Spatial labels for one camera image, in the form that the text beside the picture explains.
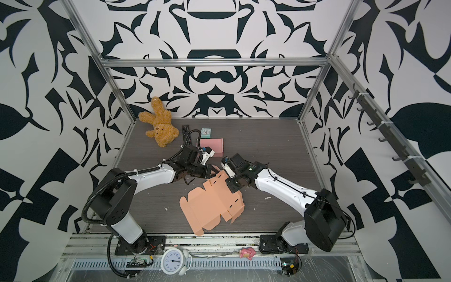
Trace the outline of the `pink cardboard box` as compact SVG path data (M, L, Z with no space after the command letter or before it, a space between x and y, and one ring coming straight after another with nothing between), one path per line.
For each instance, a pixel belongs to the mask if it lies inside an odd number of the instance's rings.
M201 139L200 145L202 147L209 147L214 151L214 157L223 157L224 153L224 141L220 139Z

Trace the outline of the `orange cardboard box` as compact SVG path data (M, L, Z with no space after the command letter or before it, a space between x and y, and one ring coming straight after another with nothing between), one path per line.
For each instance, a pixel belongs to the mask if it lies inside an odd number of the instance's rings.
M181 197L179 205L196 236L213 230L222 220L233 223L244 211L241 192L232 193L226 183L228 174L222 170L205 181L203 187Z

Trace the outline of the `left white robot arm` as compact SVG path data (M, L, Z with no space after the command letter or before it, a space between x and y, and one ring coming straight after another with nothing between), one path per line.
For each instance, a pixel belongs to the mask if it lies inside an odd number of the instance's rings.
M114 168L88 197L81 218L87 224L106 226L128 244L142 243L145 232L129 211L135 195L186 176L209 179L218 173L207 163L213 156L214 150L209 147L185 145L173 157L152 168L130 172Z

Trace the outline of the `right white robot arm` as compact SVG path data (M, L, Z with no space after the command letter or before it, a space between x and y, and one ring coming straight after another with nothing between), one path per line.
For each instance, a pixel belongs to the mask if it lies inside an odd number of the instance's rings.
M326 189L304 188L276 174L267 164L251 163L239 154L224 157L222 168L229 176L225 182L232 193L250 186L278 198L303 217L299 222L284 223L275 235L262 236L259 251L263 254L293 253L309 243L330 252L348 224L334 195Z

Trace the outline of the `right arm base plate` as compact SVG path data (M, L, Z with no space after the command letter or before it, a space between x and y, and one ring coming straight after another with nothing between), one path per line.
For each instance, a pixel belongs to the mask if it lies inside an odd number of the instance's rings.
M259 252L264 255L271 254L308 254L310 248L307 243L301 243L296 246L291 246L281 236L277 235L261 235L260 244L258 246Z

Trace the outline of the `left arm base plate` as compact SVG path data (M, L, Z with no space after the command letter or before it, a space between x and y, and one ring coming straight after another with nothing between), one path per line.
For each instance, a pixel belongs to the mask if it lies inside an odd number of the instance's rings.
M133 244L120 237L114 254L116 256L161 255L165 246L166 236L148 236L147 238L141 236Z

